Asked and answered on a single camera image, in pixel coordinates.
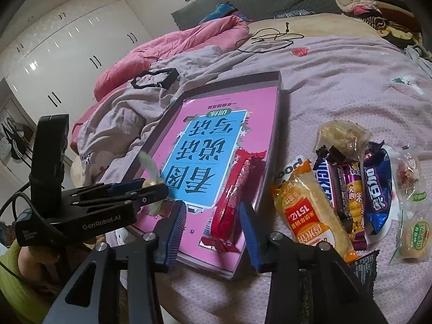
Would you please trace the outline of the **small gold green candy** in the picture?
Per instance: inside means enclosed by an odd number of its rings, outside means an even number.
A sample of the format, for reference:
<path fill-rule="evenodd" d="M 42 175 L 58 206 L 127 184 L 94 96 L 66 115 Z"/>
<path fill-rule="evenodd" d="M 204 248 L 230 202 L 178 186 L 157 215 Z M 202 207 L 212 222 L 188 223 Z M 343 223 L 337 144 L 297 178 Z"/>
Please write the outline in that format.
<path fill-rule="evenodd" d="M 141 151 L 138 154 L 139 162 L 144 168 L 145 181 L 142 187 L 151 187 L 157 184 L 161 184 L 164 180 L 160 177 L 160 172 L 157 168 L 156 163 L 145 151 Z M 143 205 L 140 213 L 146 214 L 151 217 L 165 217 L 167 212 L 165 211 L 165 199 L 157 202 L 150 203 L 149 205 Z"/>

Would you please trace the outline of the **black green snack packet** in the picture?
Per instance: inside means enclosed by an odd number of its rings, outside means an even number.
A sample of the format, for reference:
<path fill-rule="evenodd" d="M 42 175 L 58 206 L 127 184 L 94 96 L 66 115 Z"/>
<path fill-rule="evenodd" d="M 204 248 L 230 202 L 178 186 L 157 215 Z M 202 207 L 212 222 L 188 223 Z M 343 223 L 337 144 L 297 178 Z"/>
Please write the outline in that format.
<path fill-rule="evenodd" d="M 360 281 L 362 289 L 373 297 L 374 284 L 377 276 L 377 258 L 380 251 L 374 250 L 367 255 L 357 258 L 349 264 L 355 277 Z"/>

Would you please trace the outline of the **orange rice cracker packet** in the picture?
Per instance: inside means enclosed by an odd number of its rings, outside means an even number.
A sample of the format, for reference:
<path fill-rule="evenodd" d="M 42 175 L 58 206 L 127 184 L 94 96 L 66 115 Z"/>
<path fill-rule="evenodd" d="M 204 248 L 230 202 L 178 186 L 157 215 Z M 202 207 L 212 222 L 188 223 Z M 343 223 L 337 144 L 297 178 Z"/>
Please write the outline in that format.
<path fill-rule="evenodd" d="M 358 258 L 309 160 L 295 168 L 287 181 L 273 187 L 272 196 L 276 210 L 290 227 L 296 242 L 316 246 L 326 241 L 347 263 Z"/>

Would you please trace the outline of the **red snack bar wrapper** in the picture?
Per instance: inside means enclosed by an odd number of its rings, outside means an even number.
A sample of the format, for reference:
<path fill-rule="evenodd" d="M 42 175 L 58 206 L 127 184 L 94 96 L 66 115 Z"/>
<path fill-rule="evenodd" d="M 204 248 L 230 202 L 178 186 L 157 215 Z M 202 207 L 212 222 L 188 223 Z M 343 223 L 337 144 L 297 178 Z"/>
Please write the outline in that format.
<path fill-rule="evenodd" d="M 235 246 L 239 235 L 238 208 L 250 176 L 265 156 L 266 151 L 250 153 L 243 148 L 236 150 L 224 189 L 209 220 L 210 224 L 201 237 L 205 246 L 214 247 L 221 253 L 240 253 Z"/>

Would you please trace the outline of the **clear green-label cake packet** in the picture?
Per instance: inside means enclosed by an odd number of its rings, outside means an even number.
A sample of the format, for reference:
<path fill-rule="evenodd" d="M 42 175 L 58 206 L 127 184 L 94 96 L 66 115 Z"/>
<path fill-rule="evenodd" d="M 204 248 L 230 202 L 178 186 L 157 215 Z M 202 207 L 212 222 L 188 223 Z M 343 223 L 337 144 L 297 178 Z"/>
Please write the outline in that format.
<path fill-rule="evenodd" d="M 400 227 L 390 265 L 426 262 L 431 254 L 431 209 L 406 205 L 400 210 Z"/>

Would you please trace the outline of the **purple rice roll snack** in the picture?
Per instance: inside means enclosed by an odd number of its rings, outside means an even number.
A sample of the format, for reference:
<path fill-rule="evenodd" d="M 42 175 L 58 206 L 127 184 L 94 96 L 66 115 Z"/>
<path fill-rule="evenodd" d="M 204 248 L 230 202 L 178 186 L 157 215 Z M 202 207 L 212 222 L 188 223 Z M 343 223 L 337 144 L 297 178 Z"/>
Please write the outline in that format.
<path fill-rule="evenodd" d="M 351 161 L 337 166 L 342 197 L 343 226 L 356 251 L 367 249 L 365 238 L 365 203 L 363 200 L 360 163 Z"/>

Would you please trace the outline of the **blue white snack packet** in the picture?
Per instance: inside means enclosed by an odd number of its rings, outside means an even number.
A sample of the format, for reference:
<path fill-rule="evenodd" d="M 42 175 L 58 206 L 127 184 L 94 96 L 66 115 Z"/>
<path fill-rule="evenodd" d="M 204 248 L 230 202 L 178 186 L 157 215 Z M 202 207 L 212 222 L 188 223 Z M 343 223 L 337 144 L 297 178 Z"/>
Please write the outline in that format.
<path fill-rule="evenodd" d="M 370 141 L 363 160 L 365 218 L 372 227 L 370 235 L 377 235 L 390 215 L 393 197 L 393 177 L 390 157 L 384 141 Z"/>

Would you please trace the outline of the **Snickers chocolate bar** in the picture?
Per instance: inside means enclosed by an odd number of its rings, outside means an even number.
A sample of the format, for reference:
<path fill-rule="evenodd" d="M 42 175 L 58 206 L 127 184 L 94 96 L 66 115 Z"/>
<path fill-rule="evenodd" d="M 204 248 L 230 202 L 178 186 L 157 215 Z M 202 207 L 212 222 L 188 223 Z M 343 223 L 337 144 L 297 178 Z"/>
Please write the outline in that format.
<path fill-rule="evenodd" d="M 349 212 L 346 182 L 342 171 L 345 156 L 334 146 L 325 145 L 316 150 L 317 160 L 313 166 L 315 177 L 324 194 L 331 202 L 346 232 L 352 232 L 353 218 Z"/>

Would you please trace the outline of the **clear brown pastry packet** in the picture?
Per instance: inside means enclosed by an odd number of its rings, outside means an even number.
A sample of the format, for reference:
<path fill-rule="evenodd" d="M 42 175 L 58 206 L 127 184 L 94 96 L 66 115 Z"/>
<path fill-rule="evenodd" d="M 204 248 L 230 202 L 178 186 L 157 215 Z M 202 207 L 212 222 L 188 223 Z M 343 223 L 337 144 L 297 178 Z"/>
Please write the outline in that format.
<path fill-rule="evenodd" d="M 361 125 L 344 120 L 328 121 L 317 132 L 313 150 L 336 148 L 346 160 L 360 161 L 372 133 Z"/>

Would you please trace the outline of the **clear red candy packet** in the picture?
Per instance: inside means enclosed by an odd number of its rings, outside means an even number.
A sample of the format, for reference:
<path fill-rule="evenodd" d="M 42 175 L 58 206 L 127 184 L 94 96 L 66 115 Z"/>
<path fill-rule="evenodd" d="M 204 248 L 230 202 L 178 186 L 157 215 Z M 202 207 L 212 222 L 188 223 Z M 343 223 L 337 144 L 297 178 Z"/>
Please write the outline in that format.
<path fill-rule="evenodd" d="M 407 211 L 426 210 L 430 204 L 419 153 L 416 146 L 394 148 L 390 153 L 393 181 L 400 207 Z"/>

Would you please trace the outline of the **pink blue Chinese book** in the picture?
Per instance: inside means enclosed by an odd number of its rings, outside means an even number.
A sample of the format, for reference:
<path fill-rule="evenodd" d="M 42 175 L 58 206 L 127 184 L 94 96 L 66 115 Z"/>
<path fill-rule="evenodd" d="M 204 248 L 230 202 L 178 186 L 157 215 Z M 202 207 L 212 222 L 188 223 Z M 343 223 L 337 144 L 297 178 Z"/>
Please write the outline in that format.
<path fill-rule="evenodd" d="M 277 86 L 251 86 L 182 100 L 148 148 L 168 199 L 187 208 L 180 262 L 234 276 L 245 245 L 236 207 L 261 202 L 278 95 Z"/>

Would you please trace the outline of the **white glossy wardrobe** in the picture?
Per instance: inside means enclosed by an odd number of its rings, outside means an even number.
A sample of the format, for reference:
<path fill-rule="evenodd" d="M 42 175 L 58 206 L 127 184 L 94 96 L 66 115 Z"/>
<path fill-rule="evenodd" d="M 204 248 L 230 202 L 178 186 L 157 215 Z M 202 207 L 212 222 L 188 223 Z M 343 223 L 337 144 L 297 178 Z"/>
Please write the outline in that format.
<path fill-rule="evenodd" d="M 1 53 L 1 74 L 26 114 L 66 113 L 74 125 L 94 104 L 98 77 L 151 36 L 126 0 L 70 0 Z"/>

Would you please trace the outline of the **blue striped garment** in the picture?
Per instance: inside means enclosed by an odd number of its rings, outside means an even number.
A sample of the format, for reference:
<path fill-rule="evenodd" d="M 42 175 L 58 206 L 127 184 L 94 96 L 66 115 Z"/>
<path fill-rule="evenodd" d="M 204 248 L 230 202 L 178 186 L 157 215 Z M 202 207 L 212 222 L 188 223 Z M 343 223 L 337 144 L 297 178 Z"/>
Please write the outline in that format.
<path fill-rule="evenodd" d="M 250 19 L 245 16 L 242 12 L 240 12 L 233 4 L 230 2 L 219 3 L 213 12 L 204 16 L 200 20 L 200 24 L 206 23 L 207 21 L 212 21 L 219 18 L 225 18 L 228 16 L 237 16 L 243 21 L 249 21 Z"/>

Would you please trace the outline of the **beige fleece blanket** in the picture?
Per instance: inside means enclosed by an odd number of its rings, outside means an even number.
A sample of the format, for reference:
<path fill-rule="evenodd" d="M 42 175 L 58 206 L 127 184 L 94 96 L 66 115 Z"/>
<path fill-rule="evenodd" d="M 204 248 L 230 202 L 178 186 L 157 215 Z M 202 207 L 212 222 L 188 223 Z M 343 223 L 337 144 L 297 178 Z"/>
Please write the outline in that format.
<path fill-rule="evenodd" d="M 346 15 L 331 13 L 256 21 L 249 24 L 249 30 L 251 34 L 265 28 L 274 28 L 280 32 L 285 32 L 286 24 L 288 24 L 291 33 L 302 34 L 305 37 L 381 38 L 379 33 L 367 23 Z"/>

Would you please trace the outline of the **black plastic frame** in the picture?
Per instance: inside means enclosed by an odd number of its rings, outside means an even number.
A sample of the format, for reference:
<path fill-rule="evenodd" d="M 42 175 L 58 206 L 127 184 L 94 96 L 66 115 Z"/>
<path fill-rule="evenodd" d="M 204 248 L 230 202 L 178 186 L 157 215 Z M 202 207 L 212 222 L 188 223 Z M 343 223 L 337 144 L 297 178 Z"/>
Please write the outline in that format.
<path fill-rule="evenodd" d="M 169 89 L 179 77 L 175 68 L 157 69 L 143 71 L 131 80 L 130 84 L 134 89 L 160 88 Z"/>

